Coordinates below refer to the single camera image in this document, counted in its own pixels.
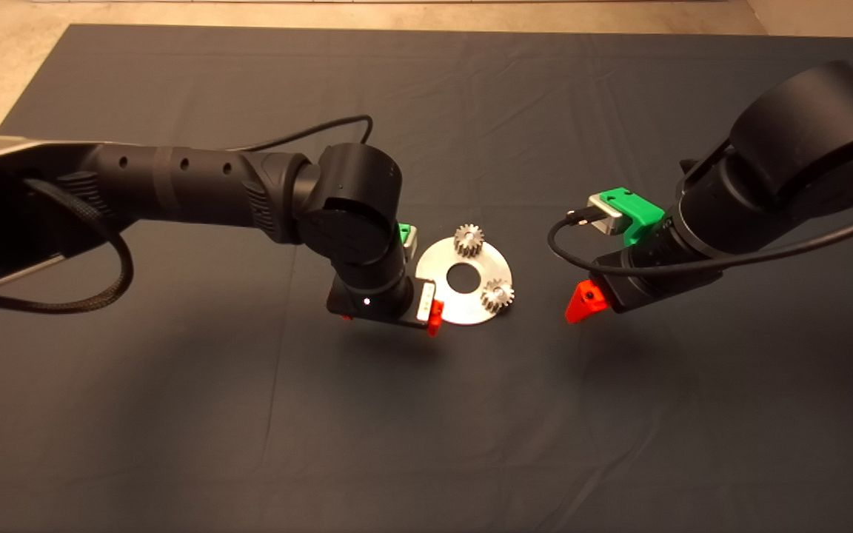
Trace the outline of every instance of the green bracket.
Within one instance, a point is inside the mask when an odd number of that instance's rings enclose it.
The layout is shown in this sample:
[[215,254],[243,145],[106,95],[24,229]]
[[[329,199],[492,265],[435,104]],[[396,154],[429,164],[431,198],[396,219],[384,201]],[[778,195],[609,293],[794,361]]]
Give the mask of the green bracket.
[[405,244],[407,242],[407,237],[410,236],[410,225],[399,223],[397,226],[400,227],[400,244]]
[[630,226],[623,232],[623,245],[637,243],[647,230],[663,218],[663,209],[634,195],[625,187],[599,193],[601,201],[629,217]]

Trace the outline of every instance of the silver metal plate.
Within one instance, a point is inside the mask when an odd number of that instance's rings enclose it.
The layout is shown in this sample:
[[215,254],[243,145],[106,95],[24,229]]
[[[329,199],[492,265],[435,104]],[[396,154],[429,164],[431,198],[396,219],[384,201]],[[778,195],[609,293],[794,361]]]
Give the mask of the silver metal plate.
[[[476,290],[463,294],[453,290],[446,280],[446,274],[456,264],[469,264],[480,273],[480,284]],[[483,287],[491,280],[505,280],[512,283],[512,270],[505,257],[488,242],[474,257],[463,257],[456,253],[453,238],[443,239],[420,257],[417,263],[417,277],[433,280],[436,283],[436,298],[443,301],[443,320],[450,324],[472,325],[481,324],[495,317],[495,313],[483,306]]]

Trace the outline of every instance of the black cable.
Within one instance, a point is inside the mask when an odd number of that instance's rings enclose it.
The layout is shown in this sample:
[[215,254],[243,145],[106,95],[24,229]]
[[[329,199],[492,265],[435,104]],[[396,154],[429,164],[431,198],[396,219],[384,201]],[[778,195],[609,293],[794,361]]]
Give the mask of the black cable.
[[367,128],[364,131],[364,135],[361,136],[360,141],[361,144],[366,144],[367,139],[370,137],[370,132],[373,131],[373,118],[370,118],[370,115],[354,115],[353,117],[336,118],[334,119],[334,121],[322,122],[322,124],[312,126],[306,130],[281,136],[280,138],[274,139],[274,141],[258,142],[257,144],[251,144],[248,146],[226,148],[226,150],[230,150],[233,152],[258,152],[261,150],[267,150],[269,148],[275,148],[275,146],[281,146],[282,144],[287,144],[289,142],[298,141],[300,138],[306,138],[306,136],[308,135],[315,135],[319,132],[330,130],[338,126],[357,124],[358,122],[367,123]]
[[84,300],[68,301],[64,304],[48,304],[43,301],[28,301],[0,296],[0,309],[45,315],[69,315],[96,311],[118,300],[127,291],[133,280],[133,260],[127,244],[121,238],[121,234],[105,225],[104,219],[102,219],[101,213],[97,209],[94,209],[77,196],[71,195],[70,192],[65,192],[56,185],[38,179],[26,179],[24,180],[24,184],[33,189],[33,191],[62,206],[62,208],[67,209],[68,212],[78,217],[78,220],[84,222],[95,233],[104,237],[114,247],[114,250],[118,253],[118,257],[121,258],[121,274],[119,274],[118,279],[111,286]]
[[574,216],[573,213],[576,212],[569,213],[569,216],[566,216],[564,220],[555,223],[555,225],[549,230],[549,248],[552,249],[552,252],[554,252],[555,255],[564,259],[566,262],[574,264],[576,267],[581,267],[581,269],[599,272],[610,276],[675,276],[696,272],[708,272],[712,270],[725,270],[729,267],[741,266],[741,264],[764,263],[775,259],[783,259],[785,257],[792,257],[793,255],[812,252],[812,250],[831,246],[853,237],[853,224],[850,224],[848,226],[841,227],[840,229],[836,229],[834,232],[826,233],[825,235],[806,241],[793,243],[784,247],[775,247],[774,249],[765,249],[762,250],[762,252],[743,253],[722,259],[707,259],[704,261],[680,264],[664,264],[664,266],[603,266],[603,264],[592,263],[576,257],[571,253],[566,252],[566,250],[561,249],[561,247],[555,243],[555,236],[562,227],[578,225],[578,222],[583,220],[578,216]]

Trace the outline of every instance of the cable connector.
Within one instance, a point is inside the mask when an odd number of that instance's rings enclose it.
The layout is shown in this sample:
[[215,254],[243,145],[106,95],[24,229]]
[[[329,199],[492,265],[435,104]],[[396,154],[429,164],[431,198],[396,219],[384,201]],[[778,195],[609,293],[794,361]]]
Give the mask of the cable connector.
[[572,209],[565,213],[565,222],[568,226],[586,226],[607,218],[607,213],[596,206],[587,206],[582,209]]

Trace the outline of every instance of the spur gear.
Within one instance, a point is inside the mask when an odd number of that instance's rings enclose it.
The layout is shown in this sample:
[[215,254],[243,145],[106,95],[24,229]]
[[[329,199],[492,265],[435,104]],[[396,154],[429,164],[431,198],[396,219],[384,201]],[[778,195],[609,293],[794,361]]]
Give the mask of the spur gear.
[[515,290],[505,280],[491,280],[483,287],[483,307],[490,313],[498,313],[515,300]]
[[464,224],[453,234],[456,253],[463,257],[475,257],[483,249],[483,230],[475,224]]

